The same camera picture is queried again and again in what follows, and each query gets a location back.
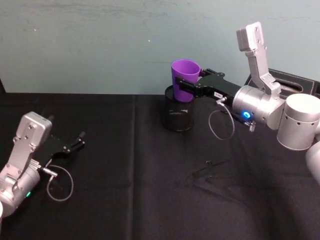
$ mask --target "white label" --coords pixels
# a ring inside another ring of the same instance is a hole
[[[224,96],[220,93],[217,93],[217,92],[214,92],[213,94],[215,97],[219,98],[219,99],[222,99]]]

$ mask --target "blue led light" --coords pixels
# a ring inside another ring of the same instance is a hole
[[[249,113],[249,112],[247,112],[247,111],[244,111],[244,112],[242,113],[242,116],[243,116],[245,119],[249,119],[249,118],[251,118],[250,113]]]

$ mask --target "purple cup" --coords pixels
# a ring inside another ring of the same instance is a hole
[[[176,77],[180,77],[192,83],[198,81],[200,66],[189,59],[178,59],[172,62],[172,85],[174,98],[183,103],[192,101],[193,95],[185,91],[180,90],[179,85],[176,84]]]

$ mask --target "black table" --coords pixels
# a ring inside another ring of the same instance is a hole
[[[40,183],[3,219],[1,239],[320,239],[320,188],[305,151],[237,123],[232,139],[217,140],[208,127],[211,99],[195,101],[190,131],[171,132],[160,121],[163,102],[160,95],[0,95],[2,165],[27,112],[54,115],[51,133],[66,141],[86,132],[68,168],[71,199],[52,201]],[[230,131],[226,116],[212,124]],[[218,165],[194,177],[207,161]]]

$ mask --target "gray cable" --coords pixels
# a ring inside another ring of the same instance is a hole
[[[57,202],[64,202],[64,201],[68,200],[68,199],[71,197],[72,193],[74,192],[74,180],[72,179],[71,174],[70,174],[65,168],[63,168],[62,166],[49,165],[48,168],[49,168],[49,167],[54,167],[54,168],[58,168],[58,169],[61,169],[61,170],[65,171],[66,174],[67,174],[67,175],[69,176],[69,178],[70,178],[70,181],[71,181],[71,190],[70,190],[70,193],[69,193],[69,195],[68,195],[67,197],[62,198],[62,199],[55,198],[55,197],[53,197],[53,196],[51,195],[51,193],[50,193],[50,191],[49,191],[49,186],[50,186],[50,183],[51,183],[51,180],[52,180],[52,179],[49,180],[48,184],[46,185],[46,192],[48,193],[48,195],[49,195],[49,197],[50,197],[51,199],[53,199],[53,200],[55,200],[55,201],[57,201]]]
[[[210,127],[211,132],[216,136],[217,139],[219,139],[219,140],[228,140],[228,139],[232,138],[232,136],[235,134],[235,121],[234,121],[234,119],[233,119],[233,117],[232,117],[229,109],[228,109],[223,103],[220,103],[220,102],[219,102],[218,105],[221,105],[222,107],[224,107],[225,110],[227,111],[227,113],[229,114],[229,117],[230,117],[231,123],[232,123],[232,133],[231,133],[230,136],[228,136],[228,137],[226,137],[226,138],[221,138],[221,137],[219,137],[219,136],[215,133],[215,131],[212,129],[211,123],[210,123],[211,116],[212,116],[214,113],[216,113],[216,112],[220,112],[220,110],[214,110],[212,113],[210,113],[209,119],[208,119],[209,127]]]

